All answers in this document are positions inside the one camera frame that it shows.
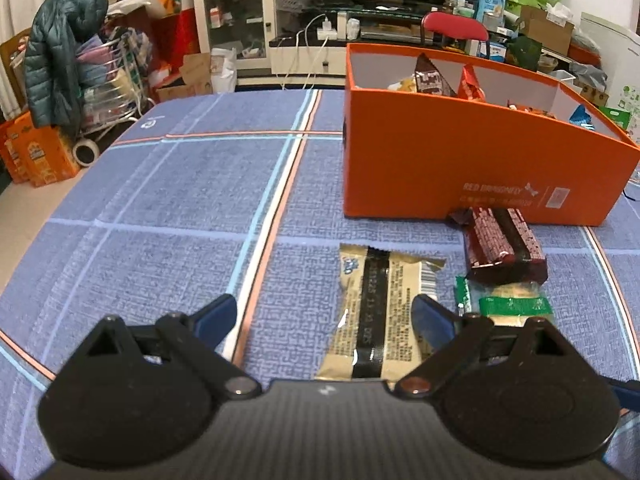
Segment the gold black snack bar packet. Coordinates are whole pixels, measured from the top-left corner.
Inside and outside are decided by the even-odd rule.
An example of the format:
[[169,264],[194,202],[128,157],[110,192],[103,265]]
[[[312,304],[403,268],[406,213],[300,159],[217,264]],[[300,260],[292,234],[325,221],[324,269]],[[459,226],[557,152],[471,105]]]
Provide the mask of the gold black snack bar packet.
[[319,380],[381,379],[393,385],[432,353],[412,325],[413,299],[435,299],[439,258],[371,246],[340,247],[342,303]]

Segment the metal trolley cart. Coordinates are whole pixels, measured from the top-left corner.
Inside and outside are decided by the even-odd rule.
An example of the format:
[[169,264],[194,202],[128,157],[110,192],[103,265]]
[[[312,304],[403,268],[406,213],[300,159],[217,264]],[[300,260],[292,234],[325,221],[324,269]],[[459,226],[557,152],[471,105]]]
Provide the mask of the metal trolley cart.
[[88,168],[100,156],[104,136],[133,124],[154,105],[148,81],[152,46],[143,32],[119,27],[107,39],[96,36],[84,44],[76,61],[81,122],[73,155]]

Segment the brown cardboard box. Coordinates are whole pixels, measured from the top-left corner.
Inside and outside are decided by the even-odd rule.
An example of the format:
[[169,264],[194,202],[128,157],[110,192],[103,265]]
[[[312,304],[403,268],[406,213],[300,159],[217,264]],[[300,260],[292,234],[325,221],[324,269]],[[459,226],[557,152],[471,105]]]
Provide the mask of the brown cardboard box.
[[518,30],[529,39],[540,42],[547,50],[567,55],[574,24],[533,6],[522,6]]

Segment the orange carton on floor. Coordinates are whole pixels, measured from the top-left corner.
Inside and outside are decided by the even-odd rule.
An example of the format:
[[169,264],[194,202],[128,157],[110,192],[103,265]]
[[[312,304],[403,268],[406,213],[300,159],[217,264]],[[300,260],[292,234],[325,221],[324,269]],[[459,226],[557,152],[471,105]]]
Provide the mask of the orange carton on floor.
[[59,128],[36,128],[29,112],[1,124],[1,159],[15,183],[41,188],[75,177],[72,148]]

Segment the dark red snack packet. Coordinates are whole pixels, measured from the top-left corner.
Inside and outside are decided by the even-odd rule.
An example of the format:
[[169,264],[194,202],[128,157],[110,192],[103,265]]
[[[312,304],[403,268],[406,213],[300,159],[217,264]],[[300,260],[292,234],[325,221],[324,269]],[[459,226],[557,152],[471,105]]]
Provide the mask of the dark red snack packet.
[[446,221],[462,229],[470,280],[484,285],[548,280],[547,257],[518,209],[459,208]]

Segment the white tv stand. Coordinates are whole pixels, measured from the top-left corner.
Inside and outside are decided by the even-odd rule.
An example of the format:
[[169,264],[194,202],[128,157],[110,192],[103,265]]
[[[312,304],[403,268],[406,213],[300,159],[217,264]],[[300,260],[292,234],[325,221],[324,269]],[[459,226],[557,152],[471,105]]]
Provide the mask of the white tv stand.
[[255,88],[341,87],[346,77],[349,44],[391,44],[442,49],[488,58],[490,41],[454,39],[424,17],[400,11],[350,9],[307,13],[296,32],[280,32],[267,42],[265,68],[240,68],[239,86]]

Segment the red folding chair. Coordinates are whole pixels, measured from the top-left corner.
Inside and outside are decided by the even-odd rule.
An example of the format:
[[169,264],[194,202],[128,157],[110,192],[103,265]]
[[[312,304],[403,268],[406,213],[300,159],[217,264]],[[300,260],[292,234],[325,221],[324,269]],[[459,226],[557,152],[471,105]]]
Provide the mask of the red folding chair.
[[450,52],[462,53],[461,47],[466,47],[466,55],[476,56],[470,47],[486,47],[485,58],[489,58],[489,34],[485,26],[475,18],[463,15],[432,11],[424,15],[420,25],[420,46],[426,47],[426,36],[438,35],[440,41],[432,41],[436,47]]

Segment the open brown floor box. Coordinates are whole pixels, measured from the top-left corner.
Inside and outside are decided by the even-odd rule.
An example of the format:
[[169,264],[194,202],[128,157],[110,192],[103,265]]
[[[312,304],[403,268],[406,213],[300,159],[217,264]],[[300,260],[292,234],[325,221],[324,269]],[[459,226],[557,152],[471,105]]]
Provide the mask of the open brown floor box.
[[209,53],[187,54],[176,76],[167,78],[156,90],[160,102],[207,96],[214,92]]

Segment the green label cracker packet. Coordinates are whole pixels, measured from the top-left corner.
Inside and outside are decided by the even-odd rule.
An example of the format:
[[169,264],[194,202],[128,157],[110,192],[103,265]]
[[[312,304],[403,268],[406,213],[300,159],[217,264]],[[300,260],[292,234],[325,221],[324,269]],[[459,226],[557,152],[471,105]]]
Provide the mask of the green label cracker packet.
[[551,304],[537,283],[483,285],[457,276],[454,298],[460,314],[478,313],[498,326],[523,327],[529,318],[555,323]]

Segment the white chest freezer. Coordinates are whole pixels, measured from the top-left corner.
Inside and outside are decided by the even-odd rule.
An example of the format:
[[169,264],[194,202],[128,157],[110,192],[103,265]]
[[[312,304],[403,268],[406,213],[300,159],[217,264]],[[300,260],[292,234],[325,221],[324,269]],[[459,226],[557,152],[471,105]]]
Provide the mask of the white chest freezer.
[[600,48],[602,70],[608,75],[608,105],[638,115],[639,36],[588,13],[582,13],[580,29]]

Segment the dark green down jacket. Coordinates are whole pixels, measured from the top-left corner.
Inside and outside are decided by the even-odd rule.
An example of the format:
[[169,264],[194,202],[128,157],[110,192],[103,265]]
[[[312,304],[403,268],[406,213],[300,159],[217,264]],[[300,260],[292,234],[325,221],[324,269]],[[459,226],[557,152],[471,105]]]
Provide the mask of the dark green down jacket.
[[25,89],[37,128],[58,127],[70,138],[81,123],[78,46],[102,27],[108,0],[44,0],[38,9],[24,58]]

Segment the orange cardboard box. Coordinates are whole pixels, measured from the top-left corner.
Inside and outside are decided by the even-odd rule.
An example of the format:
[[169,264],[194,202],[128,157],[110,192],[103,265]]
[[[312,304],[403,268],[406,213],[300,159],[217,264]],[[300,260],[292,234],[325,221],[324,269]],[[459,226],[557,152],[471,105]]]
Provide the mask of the orange cardboard box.
[[638,146],[600,110],[570,122],[582,97],[556,79],[431,50],[450,84],[472,67],[484,100],[401,92],[422,50],[351,44],[346,51],[346,216],[442,220],[466,207],[520,210],[527,221],[598,226],[639,161]]

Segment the blue patterned tablecloth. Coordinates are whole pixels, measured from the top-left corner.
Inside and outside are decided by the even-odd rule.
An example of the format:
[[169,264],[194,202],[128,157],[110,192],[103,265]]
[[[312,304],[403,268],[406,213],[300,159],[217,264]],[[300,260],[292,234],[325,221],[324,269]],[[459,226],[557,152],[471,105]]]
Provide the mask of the blue patterned tablecloth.
[[[639,426],[562,468],[497,462],[431,404],[381,379],[319,380],[342,303],[340,247],[439,258],[434,299],[454,315],[462,229],[346,216],[345,90],[224,93],[153,107],[55,209],[1,297],[1,463],[17,479],[625,479]],[[525,221],[547,257],[539,285],[559,332],[610,382],[639,376],[639,190],[598,226]],[[128,469],[58,462],[38,406],[102,318],[152,325],[221,295],[216,351],[262,386],[222,404],[177,454]]]

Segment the white glass-door cabinet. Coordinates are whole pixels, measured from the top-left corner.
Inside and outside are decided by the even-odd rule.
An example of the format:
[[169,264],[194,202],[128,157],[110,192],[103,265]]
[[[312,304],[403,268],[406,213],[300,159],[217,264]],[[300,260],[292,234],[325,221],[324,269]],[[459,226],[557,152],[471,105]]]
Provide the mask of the white glass-door cabinet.
[[200,52],[235,50],[238,70],[271,70],[276,0],[194,0]]

